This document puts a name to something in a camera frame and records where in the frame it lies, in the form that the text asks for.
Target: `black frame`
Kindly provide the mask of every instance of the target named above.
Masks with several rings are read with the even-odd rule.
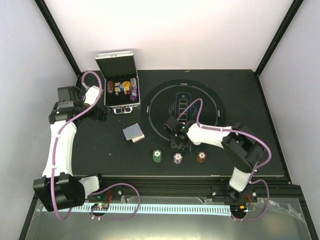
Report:
[[[62,33],[60,32],[53,16],[51,15],[45,0],[34,0],[37,4],[39,10],[41,11],[44,19],[46,20],[47,24],[49,25],[54,37],[56,38],[58,44],[60,45],[63,53],[65,54],[69,64],[71,65],[75,75],[81,78],[83,72],[81,72],[80,68],[76,60],[74,59]],[[291,21],[293,20],[294,16],[296,15],[298,9],[300,8],[301,4],[304,0],[293,0],[290,8],[288,9],[284,19],[282,20],[277,32],[275,33],[270,45],[268,46],[263,58],[261,59],[256,71],[254,72],[256,76],[256,80],[259,83],[259,87],[261,92],[263,93],[261,81],[259,79],[261,73],[263,72],[264,68],[266,67],[268,61],[270,60],[272,54],[274,53],[276,47],[278,46],[280,40],[282,39],[283,35],[285,34],[287,28],[289,27]],[[277,137],[276,129],[272,121],[271,114],[269,112],[268,104],[266,99],[264,98],[264,104],[268,112],[269,120],[273,128],[273,134],[281,150],[279,139]],[[268,183],[270,197],[271,198],[298,198],[304,218],[307,222],[308,230],[310,232],[311,238],[313,240],[318,239],[318,235],[311,219],[311,215],[306,204],[306,200],[304,198],[302,189],[299,185],[292,185],[291,177],[288,171],[287,164],[285,162],[285,158],[283,156],[282,151],[281,158],[283,160],[283,167],[286,173],[286,179],[273,179],[266,177],[265,180]],[[226,180],[220,181],[216,179],[170,179],[170,178],[159,178],[159,179],[132,179],[132,178],[122,178],[117,179],[116,177],[112,177],[109,179],[103,180],[106,185],[111,185],[114,183],[119,183],[125,181],[126,183],[133,184],[142,196],[168,196],[168,197],[212,197],[212,191],[216,188],[221,188],[222,186],[226,186]],[[126,195],[134,194],[130,188],[124,187],[121,189],[122,192]],[[257,184],[254,186],[254,191],[257,193],[259,197],[266,197],[266,189],[265,186],[262,184]],[[38,197],[34,195],[31,205],[28,211],[28,214],[25,219],[25,223],[23,225],[20,240],[24,240],[27,236],[28,228],[30,226],[31,219],[33,217],[33,213],[38,201]]]

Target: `black table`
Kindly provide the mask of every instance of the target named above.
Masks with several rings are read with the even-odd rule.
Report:
[[[111,111],[105,122],[85,119],[77,129],[72,150],[72,171],[75,176],[100,173],[103,176],[134,178],[230,177],[234,166],[222,148],[201,144],[194,148],[191,155],[183,155],[182,163],[175,164],[173,156],[179,151],[170,149],[170,142],[151,128],[148,107],[152,96],[166,86],[181,82],[188,83],[189,86],[193,84],[200,86],[200,89],[204,88],[216,102],[217,107],[214,108],[210,100],[204,100],[200,118],[202,123],[218,126],[244,123],[257,137],[268,144],[272,151],[272,159],[269,164],[259,169],[256,176],[285,178],[284,160],[268,115],[263,92],[251,70],[140,70],[138,75],[141,107],[136,107],[132,113],[123,115],[115,115]],[[89,86],[98,85],[92,74],[86,76],[85,82]],[[182,88],[176,91],[176,95],[173,92],[167,94],[161,92],[162,95],[152,106],[153,112],[159,111],[152,122],[162,126],[163,119],[169,118],[170,114],[174,115],[170,113],[168,104],[172,102],[174,105],[180,89]],[[192,99],[191,97],[189,99],[194,100],[198,97],[199,91],[192,94]],[[100,106],[104,104],[103,98],[98,104]],[[145,139],[133,143],[125,139],[123,129],[135,123],[140,125]],[[153,151],[156,149],[162,151],[160,163],[153,161]],[[204,163],[196,161],[199,151],[207,153]]]

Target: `poker chip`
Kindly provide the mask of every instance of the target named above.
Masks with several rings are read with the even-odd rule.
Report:
[[[130,82],[129,81],[124,81],[122,83],[122,87],[123,87],[124,92],[130,91]]]
[[[160,150],[154,150],[153,151],[153,154],[152,154],[152,157],[153,157],[153,161],[155,162],[155,163],[160,163],[161,162],[161,157],[162,157],[162,153],[161,153],[161,151]]]
[[[116,93],[120,93],[122,90],[121,82],[115,82],[114,83],[114,91]]]
[[[113,91],[114,91],[114,87],[115,87],[114,82],[113,82],[113,81],[108,81],[108,82],[107,82],[107,85],[106,85],[106,91],[107,91],[108,93],[112,94]]]
[[[206,160],[207,154],[204,151],[200,151],[196,156],[196,161],[198,163],[203,163]]]
[[[135,78],[131,78],[130,79],[130,91],[131,91],[131,94],[130,94],[130,100],[135,102],[138,98],[138,87],[137,87],[137,79]]]
[[[182,162],[182,155],[181,153],[176,153],[174,156],[173,156],[173,161],[175,164],[180,164]]]

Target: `poker chip case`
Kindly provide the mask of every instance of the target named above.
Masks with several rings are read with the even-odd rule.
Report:
[[[115,114],[128,114],[141,105],[139,77],[132,51],[98,54],[95,61],[105,79],[104,105]]]

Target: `poker chip stack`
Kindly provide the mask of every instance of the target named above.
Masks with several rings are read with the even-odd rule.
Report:
[[[153,151],[153,161],[156,162],[156,163],[160,163],[161,162],[161,156],[162,156],[162,153],[160,150],[154,150]]]
[[[173,161],[175,164],[180,164],[182,162],[182,155],[181,153],[176,153],[174,156],[173,156]]]
[[[131,78],[130,79],[130,85],[131,85],[130,100],[135,102],[135,101],[137,101],[137,98],[138,98],[137,79]]]
[[[124,82],[122,83],[122,87],[123,87],[123,91],[124,91],[124,92],[130,91],[130,82],[124,81]]]
[[[108,93],[112,94],[113,91],[114,91],[114,88],[115,88],[114,82],[113,82],[113,81],[108,81],[108,82],[107,82],[107,85],[106,85],[106,91],[107,91]]]
[[[198,163],[203,163],[206,160],[207,154],[204,151],[200,151],[196,156],[196,161]]]

